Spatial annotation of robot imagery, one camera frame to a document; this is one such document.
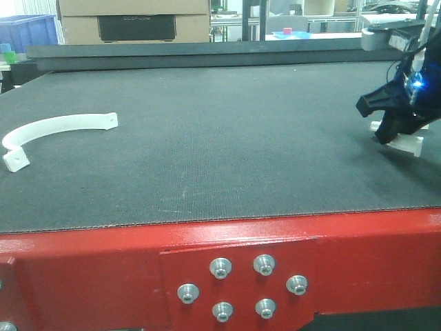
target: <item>wall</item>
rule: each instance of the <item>wall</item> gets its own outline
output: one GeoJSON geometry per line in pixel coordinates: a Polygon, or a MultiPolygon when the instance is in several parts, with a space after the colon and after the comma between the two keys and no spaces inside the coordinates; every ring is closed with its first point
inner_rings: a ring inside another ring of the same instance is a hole
{"type": "Polygon", "coordinates": [[[15,15],[14,0],[0,0],[0,17],[15,15]]]}

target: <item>metal bolt head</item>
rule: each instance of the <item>metal bolt head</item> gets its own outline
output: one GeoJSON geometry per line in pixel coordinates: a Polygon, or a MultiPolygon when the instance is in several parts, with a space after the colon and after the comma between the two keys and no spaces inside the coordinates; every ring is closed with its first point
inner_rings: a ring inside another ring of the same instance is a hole
{"type": "Polygon", "coordinates": [[[263,299],[256,303],[256,312],[263,319],[272,319],[276,311],[276,303],[271,299],[263,299]]]}
{"type": "Polygon", "coordinates": [[[304,276],[293,276],[287,281],[287,289],[295,295],[304,295],[308,288],[308,280],[304,276]]]}
{"type": "Polygon", "coordinates": [[[225,323],[233,315],[233,306],[228,302],[220,302],[213,306],[213,316],[220,323],[225,323]]]}
{"type": "Polygon", "coordinates": [[[199,289],[194,284],[184,284],[179,287],[177,294],[184,304],[190,305],[199,297],[199,289]]]}
{"type": "Polygon", "coordinates": [[[270,309],[264,309],[260,315],[263,319],[271,319],[273,317],[273,312],[270,309]]]}
{"type": "Polygon", "coordinates": [[[256,257],[253,262],[255,271],[263,276],[269,276],[272,274],[275,266],[276,260],[268,254],[256,257]]]}
{"type": "Polygon", "coordinates": [[[0,331],[17,331],[17,328],[12,323],[0,322],[0,331]]]}
{"type": "Polygon", "coordinates": [[[229,259],[224,257],[214,259],[209,265],[209,271],[217,279],[225,279],[232,271],[232,263],[229,259]]]}

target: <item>red object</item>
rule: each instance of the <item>red object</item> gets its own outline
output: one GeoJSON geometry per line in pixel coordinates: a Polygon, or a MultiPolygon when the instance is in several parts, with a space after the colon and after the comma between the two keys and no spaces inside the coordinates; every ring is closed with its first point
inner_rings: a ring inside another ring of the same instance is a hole
{"type": "Polygon", "coordinates": [[[211,221],[0,236],[0,321],[20,331],[293,331],[314,314],[441,305],[439,209],[211,221]],[[257,274],[260,254],[274,273],[257,274]],[[215,279],[209,263],[230,259],[215,279]],[[289,277],[308,278],[304,296],[289,277]],[[199,298],[176,295],[196,284],[199,298]],[[274,318],[254,312],[273,299],[274,318]],[[215,303],[234,306],[227,323],[215,303]]]}

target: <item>white cable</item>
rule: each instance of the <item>white cable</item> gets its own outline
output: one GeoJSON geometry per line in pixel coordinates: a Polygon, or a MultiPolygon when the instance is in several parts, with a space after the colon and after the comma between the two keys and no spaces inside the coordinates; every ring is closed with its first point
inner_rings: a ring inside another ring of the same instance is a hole
{"type": "MultiPolygon", "coordinates": [[[[418,43],[419,43],[418,47],[423,46],[429,40],[430,29],[432,27],[432,23],[435,18],[435,13],[438,8],[438,5],[440,4],[440,1],[441,0],[435,0],[433,2],[432,7],[430,8],[429,15],[427,15],[427,18],[426,18],[426,23],[425,23],[423,29],[421,30],[420,39],[418,40],[418,43]]],[[[413,58],[413,61],[412,61],[412,70],[414,72],[421,71],[422,66],[424,64],[425,57],[426,57],[426,48],[423,48],[421,51],[419,51],[417,54],[415,54],[415,57],[413,58]]]]}
{"type": "Polygon", "coordinates": [[[419,39],[419,47],[423,46],[429,40],[429,33],[432,27],[433,19],[435,17],[436,10],[440,5],[441,0],[435,0],[430,8],[430,12],[427,15],[426,23],[421,31],[420,39],[419,39]]]}

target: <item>blue led light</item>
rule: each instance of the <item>blue led light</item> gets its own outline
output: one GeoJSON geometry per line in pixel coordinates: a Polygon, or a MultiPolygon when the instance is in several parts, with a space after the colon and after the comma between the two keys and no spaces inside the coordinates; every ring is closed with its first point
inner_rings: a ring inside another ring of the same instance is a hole
{"type": "Polygon", "coordinates": [[[422,81],[414,81],[412,83],[412,87],[413,88],[421,88],[424,84],[422,83],[422,81]]]}

